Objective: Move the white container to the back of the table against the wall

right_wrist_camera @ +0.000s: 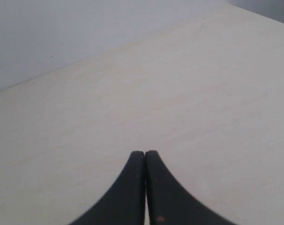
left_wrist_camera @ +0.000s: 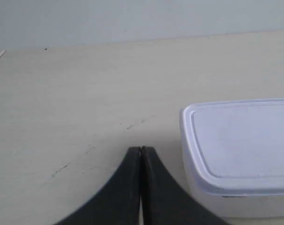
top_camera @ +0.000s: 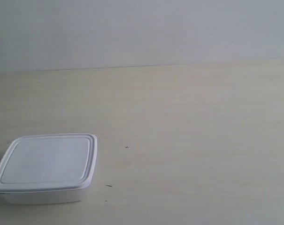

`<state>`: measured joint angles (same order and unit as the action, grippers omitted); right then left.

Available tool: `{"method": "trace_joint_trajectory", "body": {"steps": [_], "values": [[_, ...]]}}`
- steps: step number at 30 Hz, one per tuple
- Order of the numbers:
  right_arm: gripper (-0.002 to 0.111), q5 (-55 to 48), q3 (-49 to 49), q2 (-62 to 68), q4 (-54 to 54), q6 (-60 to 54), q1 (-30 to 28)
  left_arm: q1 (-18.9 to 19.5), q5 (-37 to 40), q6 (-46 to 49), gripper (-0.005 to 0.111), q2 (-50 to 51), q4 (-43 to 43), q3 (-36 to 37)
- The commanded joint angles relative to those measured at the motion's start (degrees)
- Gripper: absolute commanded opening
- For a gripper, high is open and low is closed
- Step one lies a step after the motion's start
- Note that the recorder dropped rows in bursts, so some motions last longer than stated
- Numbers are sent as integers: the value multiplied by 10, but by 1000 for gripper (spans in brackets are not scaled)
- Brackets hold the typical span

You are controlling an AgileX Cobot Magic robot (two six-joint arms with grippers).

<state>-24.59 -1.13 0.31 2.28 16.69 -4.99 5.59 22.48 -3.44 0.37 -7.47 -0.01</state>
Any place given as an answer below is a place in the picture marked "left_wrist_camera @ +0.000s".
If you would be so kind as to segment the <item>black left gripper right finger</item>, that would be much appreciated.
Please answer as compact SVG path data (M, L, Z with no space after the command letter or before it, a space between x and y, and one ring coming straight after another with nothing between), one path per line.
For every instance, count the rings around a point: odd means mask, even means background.
M155 148L141 152L140 196L145 225L227 225L196 202L171 176Z

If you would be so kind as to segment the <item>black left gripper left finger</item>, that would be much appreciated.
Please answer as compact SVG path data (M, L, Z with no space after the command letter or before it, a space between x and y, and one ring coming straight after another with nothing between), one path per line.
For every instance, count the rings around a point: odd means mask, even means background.
M107 183L58 225L138 225L140 209L140 147L128 148Z

